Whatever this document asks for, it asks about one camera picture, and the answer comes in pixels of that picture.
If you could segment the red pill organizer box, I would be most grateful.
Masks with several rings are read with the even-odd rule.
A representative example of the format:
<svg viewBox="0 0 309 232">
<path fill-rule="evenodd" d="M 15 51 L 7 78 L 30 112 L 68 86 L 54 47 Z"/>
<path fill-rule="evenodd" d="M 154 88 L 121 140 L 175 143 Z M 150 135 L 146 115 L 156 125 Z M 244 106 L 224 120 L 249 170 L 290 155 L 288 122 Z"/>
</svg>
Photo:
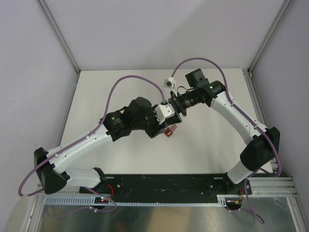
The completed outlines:
<svg viewBox="0 0 309 232">
<path fill-rule="evenodd" d="M 173 135 L 176 129 L 177 129 L 177 125 L 173 124 L 164 130 L 164 134 L 169 138 Z"/>
</svg>

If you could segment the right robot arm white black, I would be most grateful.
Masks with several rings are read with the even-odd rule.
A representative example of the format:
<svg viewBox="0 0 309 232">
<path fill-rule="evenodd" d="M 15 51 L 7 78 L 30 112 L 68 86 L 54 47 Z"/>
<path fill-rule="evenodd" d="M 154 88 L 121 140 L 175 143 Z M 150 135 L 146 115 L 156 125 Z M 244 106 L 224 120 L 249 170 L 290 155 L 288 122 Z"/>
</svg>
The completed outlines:
<svg viewBox="0 0 309 232">
<path fill-rule="evenodd" d="M 223 181 L 224 190 L 233 194 L 240 189 L 241 181 L 278 157 L 280 132 L 252 119 L 236 104 L 220 81 L 209 82 L 201 69 L 190 72 L 185 78 L 190 89 L 184 94 L 178 93 L 173 77 L 164 81 L 164 87 L 171 89 L 169 103 L 174 110 L 185 116 L 188 108 L 204 103 L 225 118 L 246 144 L 240 160 L 226 173 L 227 179 Z"/>
</svg>

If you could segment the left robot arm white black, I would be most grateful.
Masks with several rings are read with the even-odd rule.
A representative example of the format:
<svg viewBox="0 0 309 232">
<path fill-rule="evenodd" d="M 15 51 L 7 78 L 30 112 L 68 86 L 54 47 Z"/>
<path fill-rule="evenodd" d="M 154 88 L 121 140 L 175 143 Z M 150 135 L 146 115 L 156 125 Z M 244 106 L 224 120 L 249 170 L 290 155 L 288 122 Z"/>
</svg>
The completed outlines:
<svg viewBox="0 0 309 232">
<path fill-rule="evenodd" d="M 132 131 L 145 131 L 154 138 L 164 132 L 174 115 L 170 104 L 152 105 L 149 100 L 138 97 L 129 106 L 105 114 L 94 128 L 72 142 L 50 150 L 36 149 L 35 172 L 44 193 L 53 194 L 69 186 L 103 192 L 107 181 L 100 168 L 74 169 L 70 165 L 100 146 L 129 136 Z"/>
</svg>

